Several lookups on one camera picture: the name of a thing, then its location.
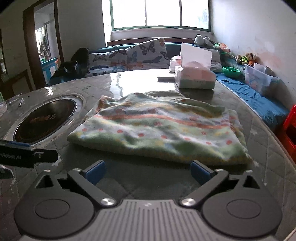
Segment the flat white box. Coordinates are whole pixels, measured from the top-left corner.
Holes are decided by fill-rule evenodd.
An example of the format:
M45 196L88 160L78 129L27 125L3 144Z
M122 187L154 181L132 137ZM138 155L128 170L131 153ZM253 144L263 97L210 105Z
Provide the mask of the flat white box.
M158 82L175 82L173 76L158 76Z

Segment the clear plastic storage box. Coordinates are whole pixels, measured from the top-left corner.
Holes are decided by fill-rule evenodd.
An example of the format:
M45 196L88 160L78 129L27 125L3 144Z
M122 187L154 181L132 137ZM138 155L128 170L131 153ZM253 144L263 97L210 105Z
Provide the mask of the clear plastic storage box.
M245 65L244 83L263 96L274 96L275 89L280 79L278 77L265 74L249 65Z

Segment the wooden door frame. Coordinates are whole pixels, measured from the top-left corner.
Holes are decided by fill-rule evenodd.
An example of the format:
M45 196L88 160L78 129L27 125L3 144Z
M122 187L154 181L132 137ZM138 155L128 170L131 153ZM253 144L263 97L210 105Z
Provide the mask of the wooden door frame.
M29 62L29 67L31 75L33 78L34 85L36 89L40 89L46 86L46 81L42 72L41 63L39 61L39 56L37 54L37 43L35 34L35 22L34 13L35 11L41 9L47 4L54 3L54 22L56 29L57 45L60 55L61 63L65 62L61 38L59 29L59 16L58 16L58 1L37 1L27 9L23 11L23 34L26 46L26 53Z

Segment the grey plush toy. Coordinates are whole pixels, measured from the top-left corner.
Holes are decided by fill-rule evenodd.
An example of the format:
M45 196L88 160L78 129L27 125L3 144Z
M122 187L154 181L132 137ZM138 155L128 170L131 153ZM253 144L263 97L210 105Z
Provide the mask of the grey plush toy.
M202 37L201 35L197 35L194 39L194 44L195 45L199 45L199 46L210 46L213 47L214 46L214 42L209 38L209 37Z

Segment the blue sofa bench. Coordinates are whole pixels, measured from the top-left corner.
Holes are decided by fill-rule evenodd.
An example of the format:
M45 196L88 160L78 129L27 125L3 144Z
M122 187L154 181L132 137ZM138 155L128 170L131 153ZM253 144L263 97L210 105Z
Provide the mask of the blue sofa bench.
M170 44L165 42L168 57L171 60L173 56L179 55L181 46L180 44ZM127 49L134 45L121 45L112 48L103 48L97 52L89 53L107 53L115 50ZM222 60L223 52L215 47L201 46L202 49L218 50L220 52L220 59ZM268 125L270 129L274 129L277 125L280 125L285 121L288 115L288 109L284 107L279 101L265 97L243 83L241 80L235 80L234 78L226 77L223 73L215 73L218 81L222 82L230 90L233 90L241 99L243 99L261 119Z

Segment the round black induction cooktop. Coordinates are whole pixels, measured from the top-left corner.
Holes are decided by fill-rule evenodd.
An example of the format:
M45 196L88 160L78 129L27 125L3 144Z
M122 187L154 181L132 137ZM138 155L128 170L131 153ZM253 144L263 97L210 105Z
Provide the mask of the round black induction cooktop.
M59 99L43 104L21 121L14 133L14 140L29 145L44 140L69 120L76 106L72 99Z

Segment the black bag on sofa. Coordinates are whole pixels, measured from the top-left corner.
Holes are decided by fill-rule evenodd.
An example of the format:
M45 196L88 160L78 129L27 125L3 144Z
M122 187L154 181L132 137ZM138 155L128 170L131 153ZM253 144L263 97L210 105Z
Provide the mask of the black bag on sofa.
M89 50L87 48L79 48L70 61L62 63L58 70L55 71L49 80L49 85L83 78L88 72L88 64Z

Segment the blue white cabinet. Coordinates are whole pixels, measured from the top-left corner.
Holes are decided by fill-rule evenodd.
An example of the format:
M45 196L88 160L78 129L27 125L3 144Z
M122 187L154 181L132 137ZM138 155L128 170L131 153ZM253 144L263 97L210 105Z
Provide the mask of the blue white cabinet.
M45 78L46 84L49 84L49 80L58 69L58 59L53 58L48 61L41 63L42 72Z

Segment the lower flat butterfly pillow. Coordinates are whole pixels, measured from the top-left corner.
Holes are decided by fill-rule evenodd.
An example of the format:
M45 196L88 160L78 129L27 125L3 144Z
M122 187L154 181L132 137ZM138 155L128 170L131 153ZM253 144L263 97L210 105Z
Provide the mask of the lower flat butterfly pillow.
M124 71L126 71L126 67L122 65L116 65L111 67L108 67L105 65L91 66L88 68L88 71L85 74L85 77L92 77L92 76L124 72Z

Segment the flat butterfly pillow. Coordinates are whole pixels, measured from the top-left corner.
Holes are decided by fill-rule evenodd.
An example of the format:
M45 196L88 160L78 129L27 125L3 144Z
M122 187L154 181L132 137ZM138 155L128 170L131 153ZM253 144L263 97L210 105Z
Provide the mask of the flat butterfly pillow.
M126 71L126 67L122 65L116 65L111 67L108 67L105 65L91 66L88 68L88 71L85 74L85 77L92 77L92 76L124 72L124 71Z
M89 67L107 68L125 66L127 63L127 50L115 50L107 53L90 53Z

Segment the colourful patterned baby garment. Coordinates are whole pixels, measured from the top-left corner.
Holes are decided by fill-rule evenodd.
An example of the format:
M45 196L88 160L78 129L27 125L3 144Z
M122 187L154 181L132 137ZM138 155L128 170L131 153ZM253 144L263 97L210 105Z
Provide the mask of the colourful patterned baby garment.
M179 163L252 161L235 110L176 91L102 96L67 140L91 149Z

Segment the grey cushion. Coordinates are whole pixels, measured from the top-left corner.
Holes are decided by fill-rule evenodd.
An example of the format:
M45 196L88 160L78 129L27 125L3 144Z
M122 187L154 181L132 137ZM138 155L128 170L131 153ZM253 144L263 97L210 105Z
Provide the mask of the grey cushion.
M222 73L223 67L220 59L220 52L218 50L209 49L212 52L212 60L210 70L214 73Z

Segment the front pink tissue pack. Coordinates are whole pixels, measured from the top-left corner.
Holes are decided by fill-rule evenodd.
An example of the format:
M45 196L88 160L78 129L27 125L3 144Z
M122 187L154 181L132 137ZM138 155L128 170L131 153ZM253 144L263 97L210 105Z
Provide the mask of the front pink tissue pack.
M175 83L179 89L214 89L216 75L210 70L212 52L182 43L181 64L175 66Z

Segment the green orange plush toys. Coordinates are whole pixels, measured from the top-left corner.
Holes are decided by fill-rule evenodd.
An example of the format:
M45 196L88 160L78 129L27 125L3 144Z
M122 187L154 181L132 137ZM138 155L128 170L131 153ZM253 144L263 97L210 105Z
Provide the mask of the green orange plush toys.
M238 54L236 57L236 64L243 65L243 66L245 65L254 66L256 58L257 58L257 55L253 53L246 53L243 56Z

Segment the upper flat butterfly pillow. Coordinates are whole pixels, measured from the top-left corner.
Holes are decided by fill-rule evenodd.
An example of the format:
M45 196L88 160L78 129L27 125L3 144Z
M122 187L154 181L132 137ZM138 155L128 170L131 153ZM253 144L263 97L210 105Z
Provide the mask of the upper flat butterfly pillow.
M107 53L90 53L89 67L107 68L125 66L127 63L127 50L115 50Z

